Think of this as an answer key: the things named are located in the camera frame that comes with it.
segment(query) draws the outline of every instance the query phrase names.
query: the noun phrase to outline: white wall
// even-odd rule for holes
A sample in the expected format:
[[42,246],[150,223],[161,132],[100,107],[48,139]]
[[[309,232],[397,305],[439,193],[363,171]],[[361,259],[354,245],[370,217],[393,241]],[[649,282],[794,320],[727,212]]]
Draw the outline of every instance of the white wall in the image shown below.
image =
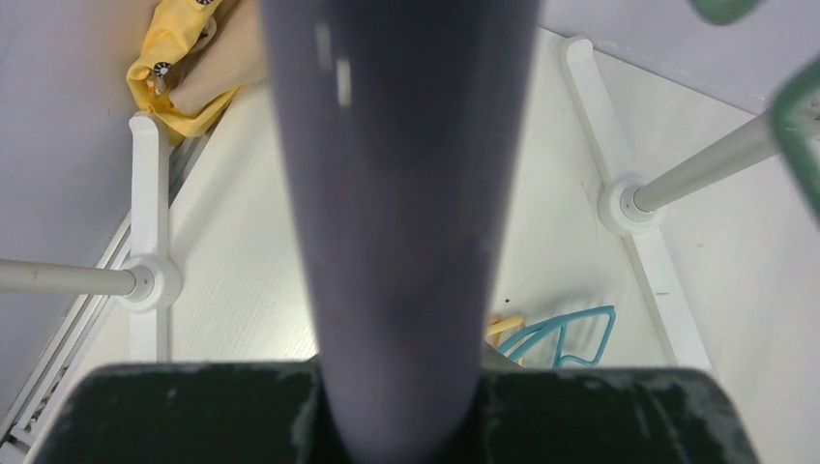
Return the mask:
[[820,52],[817,0],[765,0],[730,26],[702,22],[686,0],[545,0],[542,25],[752,113]]
[[[0,257],[97,262],[129,208],[125,72],[156,0],[0,0]],[[71,296],[0,295],[0,418]]]

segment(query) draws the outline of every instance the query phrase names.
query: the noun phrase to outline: metal rod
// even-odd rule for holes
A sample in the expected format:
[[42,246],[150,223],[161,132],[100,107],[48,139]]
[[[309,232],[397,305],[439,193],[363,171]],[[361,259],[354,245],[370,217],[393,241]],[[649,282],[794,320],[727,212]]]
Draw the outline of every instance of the metal rod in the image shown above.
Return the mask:
[[135,286],[129,271],[0,259],[0,293],[128,295]]
[[261,3],[337,431],[435,461],[479,384],[540,2]]
[[635,206],[652,212],[778,154],[768,121],[767,111],[639,188]]

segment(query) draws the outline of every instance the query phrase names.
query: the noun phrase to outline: white floor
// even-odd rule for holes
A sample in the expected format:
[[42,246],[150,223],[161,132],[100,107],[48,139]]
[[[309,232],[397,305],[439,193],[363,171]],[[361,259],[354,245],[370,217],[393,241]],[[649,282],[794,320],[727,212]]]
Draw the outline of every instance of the white floor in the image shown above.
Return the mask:
[[[600,179],[555,66],[556,39],[539,37],[494,310],[538,322],[615,305],[603,364],[664,364],[623,245],[595,213]],[[270,107],[264,86],[240,95],[172,207],[172,257],[186,285],[173,306],[175,360],[315,353]],[[605,321],[576,326],[568,348],[591,356]],[[115,308],[84,363],[125,361],[127,337]],[[547,342],[528,365],[548,365],[535,359],[548,351]]]
[[[618,319],[602,363],[665,364],[623,246],[597,220],[600,179],[559,72],[560,40],[538,35],[493,309],[536,322],[613,304]],[[750,118],[613,58],[598,59],[650,177]],[[265,87],[239,95],[172,207],[172,256],[186,283],[173,307],[176,360],[304,359],[316,350],[269,108]],[[661,228],[715,374],[762,457],[799,462],[790,457],[816,447],[805,438],[792,443],[790,430],[816,430],[820,417],[811,385],[801,382],[814,364],[801,356],[811,326],[800,324],[820,299],[812,283],[820,240],[781,163],[770,159],[676,202]],[[602,328],[571,332],[570,347],[589,355]],[[114,308],[80,373],[126,361],[127,337],[128,317]]]

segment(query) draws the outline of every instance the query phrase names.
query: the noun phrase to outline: beige fabric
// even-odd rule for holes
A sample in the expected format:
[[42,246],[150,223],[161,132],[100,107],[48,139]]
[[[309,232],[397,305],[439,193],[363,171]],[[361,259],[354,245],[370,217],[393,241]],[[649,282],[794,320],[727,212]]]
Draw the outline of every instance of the beige fabric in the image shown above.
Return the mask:
[[171,91],[177,109],[196,114],[217,96],[265,77],[258,9],[256,0],[238,2],[196,66]]

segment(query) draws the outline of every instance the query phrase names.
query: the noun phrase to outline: teal hanger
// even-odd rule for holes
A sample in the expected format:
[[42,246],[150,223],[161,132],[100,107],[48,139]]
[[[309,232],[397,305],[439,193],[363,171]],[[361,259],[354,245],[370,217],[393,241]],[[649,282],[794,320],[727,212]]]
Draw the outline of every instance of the teal hanger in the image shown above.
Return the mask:
[[[579,319],[584,319],[588,317],[598,317],[604,315],[608,316],[608,320],[606,322],[606,329],[603,331],[603,337],[600,339],[600,345],[598,346],[598,351],[596,352],[595,357],[591,361],[587,361],[575,355],[565,355],[564,343],[567,338],[567,325]],[[529,337],[526,341],[521,343],[521,346],[516,348],[514,351],[512,351],[512,353],[510,353],[507,356],[510,359],[510,361],[517,362],[522,356],[524,356],[526,352],[530,350],[530,348],[535,346],[536,343],[543,340],[545,337],[552,334],[557,329],[559,330],[558,345],[555,348],[555,359],[552,362],[552,366],[556,368],[563,367],[566,362],[573,362],[586,366],[594,366],[600,362],[600,358],[603,356],[603,350],[606,348],[606,343],[609,341],[609,336],[610,334],[612,334],[612,327],[614,325],[615,306],[607,305],[593,307],[591,309],[584,309],[583,311],[577,311],[572,312],[570,314],[555,316],[543,322],[539,322],[538,324],[527,326],[524,329],[510,336],[510,338],[508,338],[504,343],[501,344],[501,346],[498,347],[498,351],[504,355],[507,352],[509,352],[521,340]]]

